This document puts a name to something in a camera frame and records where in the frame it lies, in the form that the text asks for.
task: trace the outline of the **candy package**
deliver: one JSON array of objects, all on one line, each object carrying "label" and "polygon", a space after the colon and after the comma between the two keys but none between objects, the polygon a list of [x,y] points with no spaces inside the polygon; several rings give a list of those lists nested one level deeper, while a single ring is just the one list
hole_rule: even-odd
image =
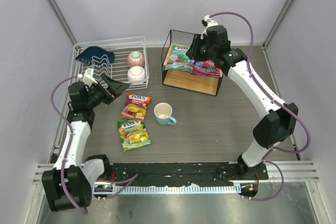
[{"label": "candy package", "polygon": [[222,72],[220,69],[215,67],[212,60],[207,61],[195,61],[193,73],[197,76],[212,76],[221,77]]},{"label": "candy package", "polygon": [[151,144],[144,122],[128,120],[118,122],[123,152]]},{"label": "candy package", "polygon": [[148,104],[151,100],[151,97],[129,93],[125,107],[121,111],[120,118],[143,121],[146,116]]},{"label": "candy package", "polygon": [[171,44],[167,53],[168,61],[165,62],[164,70],[174,69],[193,72],[194,60],[186,55],[188,48],[180,44]]}]

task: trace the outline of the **white wire dish rack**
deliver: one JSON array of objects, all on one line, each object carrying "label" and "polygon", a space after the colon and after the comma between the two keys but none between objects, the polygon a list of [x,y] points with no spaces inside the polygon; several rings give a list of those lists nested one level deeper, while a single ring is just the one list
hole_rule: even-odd
[{"label": "white wire dish rack", "polygon": [[[107,56],[103,56],[101,58],[93,56],[92,65],[75,60],[80,53],[91,46],[98,46],[106,51],[113,52],[114,62],[111,64]],[[132,84],[131,81],[127,80],[127,72],[129,70],[129,67],[127,66],[127,56],[133,51],[142,52],[145,57],[145,78],[137,81],[138,84]],[[108,77],[115,81],[130,83],[130,87],[127,90],[145,89],[148,87],[149,70],[146,53],[146,41],[143,36],[77,43],[74,45],[74,52],[72,54],[71,69],[73,69],[73,67],[75,68],[75,74],[83,74],[87,68],[93,68],[94,78],[100,82],[104,88],[106,88],[107,85],[100,77],[102,73],[105,73]]]}]

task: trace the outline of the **mug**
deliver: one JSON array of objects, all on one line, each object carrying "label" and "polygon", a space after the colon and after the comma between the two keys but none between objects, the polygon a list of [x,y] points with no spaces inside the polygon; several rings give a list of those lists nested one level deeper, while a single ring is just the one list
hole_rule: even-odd
[{"label": "mug", "polygon": [[155,119],[161,125],[175,125],[176,119],[172,117],[173,109],[172,107],[165,102],[157,104],[154,108]]}]

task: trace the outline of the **gray floor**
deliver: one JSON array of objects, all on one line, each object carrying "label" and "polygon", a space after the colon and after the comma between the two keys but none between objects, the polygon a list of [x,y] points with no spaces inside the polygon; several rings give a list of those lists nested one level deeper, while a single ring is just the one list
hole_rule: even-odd
[{"label": "gray floor", "polygon": [[[241,47],[247,53],[248,47]],[[235,161],[253,139],[258,114],[240,88],[224,78],[218,96],[162,85],[161,48],[148,48],[150,81],[147,89],[135,93],[153,98],[145,124],[151,146],[123,153],[117,122],[126,101],[124,93],[109,106],[95,108],[96,118],[83,159],[106,154],[111,162],[205,162]],[[274,90],[261,47],[254,47],[252,63],[258,74]],[[161,126],[154,118],[156,104],[167,102],[177,119],[175,126]],[[281,144],[292,148],[290,139]],[[296,160],[295,155],[274,152],[274,161]]]},{"label": "gray floor", "polygon": [[[279,183],[259,185],[258,197],[273,195]],[[218,224],[218,223],[318,223],[306,183],[286,183],[273,200],[254,202],[237,194],[118,196],[92,201],[89,214],[77,210],[51,212],[43,203],[38,224]]]}]

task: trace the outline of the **wall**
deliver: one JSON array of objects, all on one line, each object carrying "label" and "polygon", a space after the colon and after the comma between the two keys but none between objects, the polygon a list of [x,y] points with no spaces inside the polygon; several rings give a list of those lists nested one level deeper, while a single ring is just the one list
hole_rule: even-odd
[{"label": "wall", "polygon": [[69,75],[72,45],[46,0],[0,0],[0,31],[0,222],[12,224],[23,223],[37,164],[50,156],[50,94]]},{"label": "wall", "polygon": [[[250,19],[255,41],[262,43],[285,0],[56,0],[79,42],[143,35],[147,44],[163,44],[170,29],[201,33],[207,14],[233,11]],[[217,19],[236,44],[249,42],[249,30],[237,17]]]},{"label": "wall", "polygon": [[[330,193],[336,179],[335,17],[334,0],[296,0],[269,46],[280,92],[295,101],[311,131],[311,147],[303,157],[314,161],[331,210],[336,209],[336,197]],[[301,127],[295,135],[303,146]]]}]

